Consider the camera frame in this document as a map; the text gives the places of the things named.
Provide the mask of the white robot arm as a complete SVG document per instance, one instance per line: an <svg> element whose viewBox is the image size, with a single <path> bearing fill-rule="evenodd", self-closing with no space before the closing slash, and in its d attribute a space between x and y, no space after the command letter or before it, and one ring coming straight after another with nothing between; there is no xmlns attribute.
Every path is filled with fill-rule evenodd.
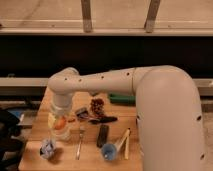
<svg viewBox="0 0 213 171"><path fill-rule="evenodd" d="M68 113L76 91L135 96L143 171L204 171L200 96L184 70L154 66L81 76L66 68L49 78L48 88L56 115Z"/></svg>

